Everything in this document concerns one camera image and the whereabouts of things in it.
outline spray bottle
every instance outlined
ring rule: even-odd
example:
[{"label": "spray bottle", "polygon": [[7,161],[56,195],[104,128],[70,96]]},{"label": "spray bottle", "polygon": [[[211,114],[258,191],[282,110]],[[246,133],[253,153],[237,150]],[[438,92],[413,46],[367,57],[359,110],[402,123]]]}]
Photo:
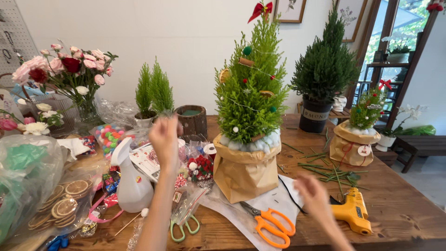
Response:
[{"label": "spray bottle", "polygon": [[121,168],[121,180],[116,191],[119,207],[129,213],[137,213],[149,207],[153,197],[153,187],[149,179],[139,173],[130,160],[132,141],[131,137],[127,137],[116,147],[110,164]]}]

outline white wall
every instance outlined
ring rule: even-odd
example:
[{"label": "white wall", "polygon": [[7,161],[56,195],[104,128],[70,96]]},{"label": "white wall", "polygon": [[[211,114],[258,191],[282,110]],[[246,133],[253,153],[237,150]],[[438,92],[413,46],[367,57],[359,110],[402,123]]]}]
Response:
[{"label": "white wall", "polygon": [[[418,120],[406,120],[403,128],[433,125],[437,129],[437,135],[446,135],[445,27],[446,15],[440,12],[401,105],[427,105],[429,109]],[[400,114],[393,127],[397,127],[406,117],[407,114]]]},{"label": "white wall", "polygon": [[[217,107],[214,67],[220,69],[230,58],[240,31],[251,36],[255,22],[247,21],[258,2],[16,0],[38,50],[49,49],[60,38],[67,46],[119,55],[113,63],[114,75],[98,91],[100,97],[134,102],[141,65],[153,65],[158,56],[173,86],[175,106],[202,105],[208,114],[215,114]],[[301,24],[281,25],[279,46],[288,58],[284,84],[290,83],[294,61],[305,54],[316,35],[322,36],[331,4],[331,0],[307,1]],[[287,112],[294,112],[300,101],[301,97],[290,92]]]}]

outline red ribbon bow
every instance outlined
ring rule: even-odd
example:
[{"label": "red ribbon bow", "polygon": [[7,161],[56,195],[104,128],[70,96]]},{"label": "red ribbon bow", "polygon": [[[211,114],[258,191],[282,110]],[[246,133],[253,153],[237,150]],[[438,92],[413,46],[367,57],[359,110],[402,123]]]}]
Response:
[{"label": "red ribbon bow", "polygon": [[381,83],[381,85],[378,87],[378,90],[381,90],[383,88],[383,86],[387,86],[387,88],[389,88],[390,90],[392,89],[392,87],[390,86],[390,83],[391,83],[390,79],[385,82],[384,82],[384,80],[381,79],[380,83]]},{"label": "red ribbon bow", "polygon": [[258,3],[254,8],[254,12],[252,13],[252,16],[249,18],[248,23],[254,20],[254,18],[260,16],[262,12],[265,12],[265,20],[266,20],[268,13],[273,12],[273,2],[270,2],[266,6],[263,6],[261,3]]}]

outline pegboard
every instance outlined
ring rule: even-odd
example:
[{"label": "pegboard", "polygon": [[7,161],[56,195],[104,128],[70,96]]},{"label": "pegboard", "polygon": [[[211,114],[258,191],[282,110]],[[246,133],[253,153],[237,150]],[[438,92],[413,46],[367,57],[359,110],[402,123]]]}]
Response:
[{"label": "pegboard", "polygon": [[[14,0],[0,0],[0,29],[0,74],[13,73],[20,67],[17,53],[25,61],[39,55]],[[0,84],[14,86],[11,76],[1,78]]]}]

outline scissors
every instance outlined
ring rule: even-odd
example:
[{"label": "scissors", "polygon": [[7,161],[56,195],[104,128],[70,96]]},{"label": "scissors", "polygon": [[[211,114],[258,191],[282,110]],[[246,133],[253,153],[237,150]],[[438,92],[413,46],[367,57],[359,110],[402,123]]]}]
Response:
[{"label": "scissors", "polygon": [[[196,234],[196,233],[198,233],[198,230],[200,230],[200,223],[197,221],[197,219],[193,216],[193,215],[191,215],[190,216],[190,218],[191,219],[193,219],[196,223],[197,223],[197,229],[195,229],[194,231],[192,231],[191,229],[190,229],[190,227],[189,227],[189,224],[186,222],[185,223],[185,225],[186,225],[186,227],[187,227],[187,230],[189,231],[189,233],[190,234]],[[183,226],[181,225],[178,225],[179,227],[180,227],[180,231],[181,231],[181,234],[183,235],[180,239],[175,239],[175,237],[173,236],[173,226],[174,226],[174,222],[173,221],[170,221],[170,236],[172,237],[172,240],[174,241],[174,242],[176,242],[176,243],[180,243],[180,242],[182,242],[182,241],[184,241],[184,238],[186,238],[186,235],[184,235],[184,230],[183,230]]]},{"label": "scissors", "polygon": [[[260,211],[258,209],[251,207],[248,203],[246,203],[244,201],[241,201],[240,204],[246,211],[248,211],[252,216],[254,216],[254,219],[256,219],[256,221],[257,221],[256,230],[266,242],[268,242],[273,247],[278,247],[278,248],[282,248],[282,249],[289,247],[290,240],[289,240],[288,236],[293,236],[296,233],[296,227],[284,214],[282,214],[274,209],[271,209],[271,208],[268,208],[268,211],[266,211],[266,212]],[[282,218],[284,218],[291,226],[291,231],[288,231],[276,218],[274,218],[271,215],[271,213],[277,213]],[[271,223],[273,223],[281,231],[277,230],[275,227],[268,224],[265,220],[268,220]],[[285,240],[285,244],[275,243],[275,242],[271,241],[270,239],[268,239],[262,233],[262,231],[261,231],[262,228],[265,228],[271,234],[278,236],[278,237],[282,238],[283,240]]]}]

